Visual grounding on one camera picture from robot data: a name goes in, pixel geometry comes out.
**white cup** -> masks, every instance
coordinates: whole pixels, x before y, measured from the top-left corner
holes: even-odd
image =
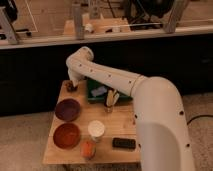
[[[98,120],[91,121],[88,125],[88,132],[93,141],[99,142],[104,135],[105,125]]]
[[[93,25],[90,24],[90,23],[87,23],[87,24],[85,25],[85,31],[88,32],[88,33],[93,33],[93,32],[94,32]]]
[[[112,32],[113,33],[120,33],[121,32],[121,27],[120,26],[113,26],[112,27]]]

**red bowl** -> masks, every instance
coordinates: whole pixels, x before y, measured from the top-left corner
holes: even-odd
[[[65,123],[56,128],[53,141],[59,148],[73,148],[80,141],[80,130],[73,123]]]
[[[80,112],[80,104],[75,99],[65,99],[59,102],[55,108],[57,118],[69,122],[75,120]]]

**speckled floor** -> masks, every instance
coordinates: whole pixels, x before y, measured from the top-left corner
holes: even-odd
[[[213,115],[213,93],[183,97],[186,118]],[[63,171],[43,165],[42,159],[53,112],[0,117],[0,171]],[[213,171],[213,118],[199,118],[189,125],[197,171]],[[72,165],[71,171],[139,171],[140,165]]]

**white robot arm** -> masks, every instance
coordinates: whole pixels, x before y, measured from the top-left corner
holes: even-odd
[[[88,47],[67,58],[74,86],[84,76],[133,97],[143,171],[195,171],[181,96],[167,79],[95,64]]]

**wooden table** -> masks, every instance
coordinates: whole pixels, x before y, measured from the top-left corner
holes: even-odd
[[[105,34],[106,31],[111,29],[113,26],[120,26],[122,33],[131,32],[128,21],[126,19],[121,18],[88,19],[87,17],[85,17],[83,19],[83,26],[85,26],[88,23],[93,25],[94,33],[92,34]],[[71,35],[71,36],[75,35],[73,20],[66,21],[63,35]]]
[[[53,116],[52,126],[44,153],[44,164],[87,164],[87,163],[129,163],[140,161],[140,148],[123,150],[112,147],[113,137],[135,138],[134,114],[132,102],[120,103],[114,106],[112,113],[106,113],[104,105],[90,104],[86,100],[86,82],[80,82],[78,90],[68,92],[64,81],[59,94],[58,102],[66,98],[74,98],[81,105],[80,116],[73,121],[81,130],[80,143],[73,149],[60,149],[53,142],[55,129],[64,122]],[[96,143],[96,153],[91,160],[85,160],[80,155],[82,140],[90,139],[87,127],[92,120],[100,120],[106,126],[106,131],[100,142]]]

